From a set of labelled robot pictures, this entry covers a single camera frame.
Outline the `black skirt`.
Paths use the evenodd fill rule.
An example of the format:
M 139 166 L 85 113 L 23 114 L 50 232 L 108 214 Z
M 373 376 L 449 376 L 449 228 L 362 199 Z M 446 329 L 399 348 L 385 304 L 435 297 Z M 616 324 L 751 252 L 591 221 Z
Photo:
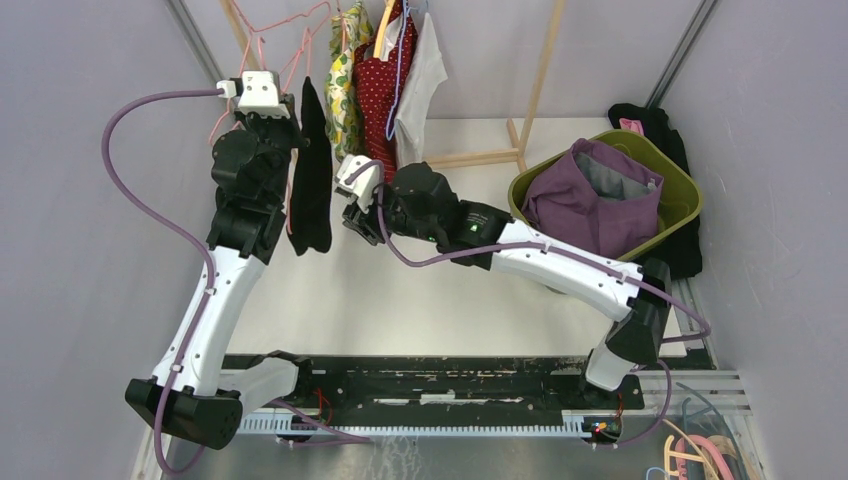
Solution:
M 302 86 L 301 133 L 307 145 L 298 150 L 288 233 L 297 256 L 309 249 L 327 253 L 332 244 L 332 147 L 322 102 L 310 77 Z

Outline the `lemon print skirt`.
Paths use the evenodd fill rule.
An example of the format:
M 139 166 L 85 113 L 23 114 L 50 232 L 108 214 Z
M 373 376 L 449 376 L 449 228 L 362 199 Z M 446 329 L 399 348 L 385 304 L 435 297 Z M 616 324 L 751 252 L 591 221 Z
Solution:
M 335 160 L 365 152 L 364 125 L 353 82 L 355 50 L 374 35 L 363 1 L 331 18 L 331 65 L 324 83 L 326 134 Z

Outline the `purple pleated skirt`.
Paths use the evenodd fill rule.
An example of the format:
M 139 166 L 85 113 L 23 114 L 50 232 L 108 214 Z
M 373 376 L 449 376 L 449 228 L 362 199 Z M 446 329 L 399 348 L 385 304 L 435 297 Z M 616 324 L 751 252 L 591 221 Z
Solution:
M 620 258 L 657 235 L 663 186 L 627 154 L 581 138 L 532 179 L 520 212 L 550 237 Z

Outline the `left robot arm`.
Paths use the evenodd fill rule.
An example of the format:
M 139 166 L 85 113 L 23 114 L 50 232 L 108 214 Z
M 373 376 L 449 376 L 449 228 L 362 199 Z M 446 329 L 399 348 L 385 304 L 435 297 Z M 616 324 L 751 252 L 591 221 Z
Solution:
M 130 381 L 127 403 L 156 431 L 220 450 L 245 416 L 282 398 L 307 404 L 314 379 L 306 359 L 273 352 L 231 374 L 227 347 L 253 287 L 284 231 L 283 203 L 292 153 L 305 146 L 292 97 L 277 106 L 240 109 L 239 130 L 212 149 L 216 212 L 205 241 L 195 240 L 204 265 L 170 347 L 148 379 Z

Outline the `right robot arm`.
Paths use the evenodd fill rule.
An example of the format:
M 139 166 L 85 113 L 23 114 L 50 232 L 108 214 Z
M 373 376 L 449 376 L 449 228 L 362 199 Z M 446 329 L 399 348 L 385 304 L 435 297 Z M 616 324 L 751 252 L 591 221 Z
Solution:
M 382 162 L 349 156 L 335 185 L 348 201 L 345 226 L 372 245 L 396 237 L 427 241 L 439 253 L 430 264 L 451 261 L 529 279 L 609 318 L 610 330 L 577 382 L 585 405 L 606 406 L 625 376 L 659 359 L 671 306 L 663 263 L 609 259 L 556 240 L 506 211 L 460 199 L 426 163 L 386 179 Z

